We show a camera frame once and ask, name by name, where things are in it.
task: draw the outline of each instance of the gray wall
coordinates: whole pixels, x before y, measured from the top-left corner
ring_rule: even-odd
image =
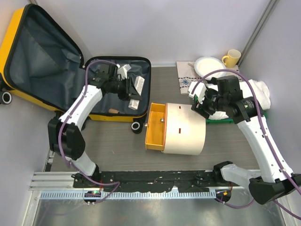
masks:
[[[26,0],[0,0],[0,42],[13,12]],[[43,170],[49,150],[47,123],[54,114],[18,97],[0,105],[0,225],[20,226],[34,171]]]
[[[84,56],[175,64],[242,50],[268,0],[38,0]]]
[[[271,96],[268,125],[295,173],[301,173],[301,1],[281,0],[259,35],[240,71],[267,83]],[[301,197],[289,196],[301,215]]]

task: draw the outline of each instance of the white plate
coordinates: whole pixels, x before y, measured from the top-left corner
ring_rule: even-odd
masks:
[[[210,56],[204,56],[197,59],[194,63],[194,70],[196,73],[203,78],[210,72],[219,69],[226,69],[226,66],[223,64],[222,61]],[[212,77],[220,78],[226,75],[227,72],[218,72],[213,75],[208,76],[205,78],[206,80],[211,80]]]

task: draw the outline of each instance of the mug handle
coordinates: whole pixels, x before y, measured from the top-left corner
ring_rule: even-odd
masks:
[[[226,65],[226,63],[225,63],[225,61],[224,61],[226,58],[229,58],[229,56],[226,55],[226,56],[223,56],[223,57],[222,57],[222,62],[224,63],[224,65]]]

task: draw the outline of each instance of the gray wood surface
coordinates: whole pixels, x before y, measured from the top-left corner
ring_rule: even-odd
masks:
[[[181,95],[175,67],[152,68],[150,103],[189,104]],[[88,121],[82,131],[86,152],[101,170],[211,170],[222,161],[232,161],[245,169],[258,169],[244,135],[234,124],[209,124],[206,141],[198,156],[163,154],[145,150],[145,133],[134,134],[127,122]],[[52,171],[67,169],[56,155]]]

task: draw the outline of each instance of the towel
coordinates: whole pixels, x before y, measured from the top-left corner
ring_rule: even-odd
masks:
[[[271,101],[269,99],[269,88],[263,81],[254,81],[249,80],[252,88],[254,89],[256,98],[261,105],[263,110],[268,110],[271,107]],[[244,98],[251,97],[252,93],[250,91],[250,88],[248,87],[247,83],[245,81],[240,82],[240,89],[243,91]],[[208,88],[217,90],[217,85],[208,84]],[[221,120],[221,119],[227,119],[228,116],[225,112],[216,112],[213,115],[209,116],[209,119],[211,120]]]
[[[188,94],[188,88],[193,81],[198,81],[200,76],[194,70],[194,61],[177,61],[177,70],[179,78],[179,86],[181,94]],[[238,71],[238,66],[229,68]],[[227,72],[226,76],[235,75],[234,73]]]

